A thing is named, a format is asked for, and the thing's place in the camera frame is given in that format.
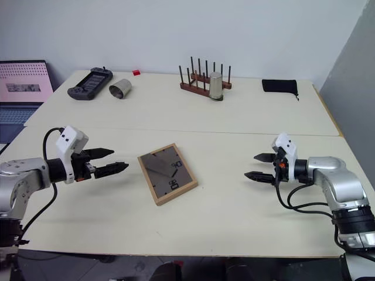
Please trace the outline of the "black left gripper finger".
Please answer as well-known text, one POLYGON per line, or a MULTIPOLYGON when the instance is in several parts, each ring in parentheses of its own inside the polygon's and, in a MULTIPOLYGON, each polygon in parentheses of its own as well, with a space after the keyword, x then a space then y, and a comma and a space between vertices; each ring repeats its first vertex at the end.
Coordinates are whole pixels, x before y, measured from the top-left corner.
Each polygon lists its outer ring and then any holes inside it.
POLYGON ((111 150, 111 149, 105 149, 105 148, 95 148, 95 149, 83 150, 83 153, 90 160, 95 160, 95 159, 101 159, 101 158, 104 158, 108 155, 111 155, 111 154, 114 153, 114 151, 111 150))
POLYGON ((129 164, 125 162, 115 162, 108 165, 105 165, 103 167, 96 167, 94 171, 94 177, 96 179, 111 176, 117 173, 121 173, 124 171, 129 164))

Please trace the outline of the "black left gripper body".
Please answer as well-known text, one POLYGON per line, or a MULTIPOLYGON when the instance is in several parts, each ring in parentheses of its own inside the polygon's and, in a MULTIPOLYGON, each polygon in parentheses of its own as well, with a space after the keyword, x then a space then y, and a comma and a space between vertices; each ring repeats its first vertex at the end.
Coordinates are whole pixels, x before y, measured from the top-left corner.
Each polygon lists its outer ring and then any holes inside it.
POLYGON ((83 181, 91 178, 96 168, 90 164, 92 150, 82 150, 80 153, 71 155, 71 165, 74 171, 74 180, 83 181))

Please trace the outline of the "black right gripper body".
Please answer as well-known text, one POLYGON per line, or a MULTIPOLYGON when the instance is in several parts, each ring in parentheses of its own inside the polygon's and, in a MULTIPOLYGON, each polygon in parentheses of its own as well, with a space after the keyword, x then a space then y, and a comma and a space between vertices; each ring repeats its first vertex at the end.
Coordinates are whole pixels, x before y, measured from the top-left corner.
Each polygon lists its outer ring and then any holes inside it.
POLYGON ((288 182, 288 159, 283 148, 274 148, 275 156, 273 160, 275 176, 273 186, 278 186, 280 182, 288 182))

